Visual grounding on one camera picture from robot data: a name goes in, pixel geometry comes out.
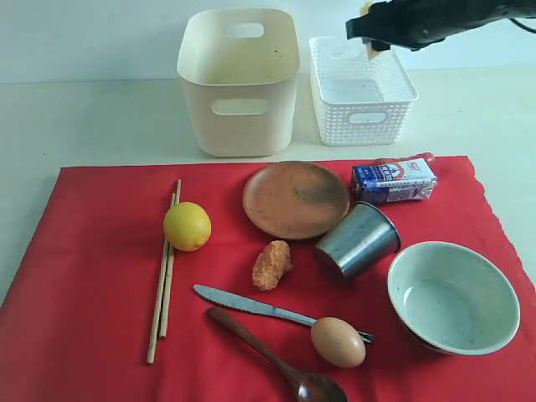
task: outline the brown egg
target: brown egg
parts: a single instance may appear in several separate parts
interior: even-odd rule
[[[343,369],[359,366],[365,359],[365,344],[347,322],[334,317],[317,320],[311,328],[312,344],[325,360]]]

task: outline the lemon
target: lemon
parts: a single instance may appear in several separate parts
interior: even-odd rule
[[[169,243],[181,251],[195,251],[210,237],[212,225],[200,205],[184,202],[171,207],[164,217],[164,233]]]

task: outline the white table surface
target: white table surface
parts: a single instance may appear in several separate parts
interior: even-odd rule
[[[536,281],[536,66],[412,71],[420,98],[394,145],[326,147],[301,76],[291,145],[229,162],[468,155],[525,270]],[[59,168],[222,162],[197,147],[176,80],[0,85],[0,300]]]

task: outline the brown plate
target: brown plate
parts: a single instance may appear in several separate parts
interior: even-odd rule
[[[281,239],[301,240],[335,227],[348,212],[350,194],[343,180],[324,166],[278,162],[248,180],[243,205],[260,230]]]

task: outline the wooden chopsticks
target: wooden chopsticks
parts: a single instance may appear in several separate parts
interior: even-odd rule
[[[173,193],[169,208],[179,203],[182,182],[177,181],[177,191]],[[173,280],[173,262],[175,252],[168,239],[164,240],[162,248],[162,261],[160,262],[160,276],[158,277],[157,299],[154,304],[152,315],[151,337],[149,340],[149,350],[147,351],[147,362],[154,363],[154,355],[157,351],[157,338],[164,338],[168,332],[169,299],[171,296],[171,284]]]

